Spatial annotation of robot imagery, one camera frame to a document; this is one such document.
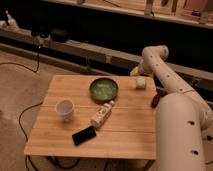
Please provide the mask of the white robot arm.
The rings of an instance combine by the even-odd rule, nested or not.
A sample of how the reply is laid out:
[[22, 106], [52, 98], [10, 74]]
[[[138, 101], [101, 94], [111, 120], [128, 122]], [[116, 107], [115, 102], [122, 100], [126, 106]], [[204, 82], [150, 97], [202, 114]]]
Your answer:
[[201, 132], [213, 110], [164, 60], [165, 45], [147, 46], [132, 75], [154, 74], [167, 92], [156, 107], [156, 171], [206, 171]]

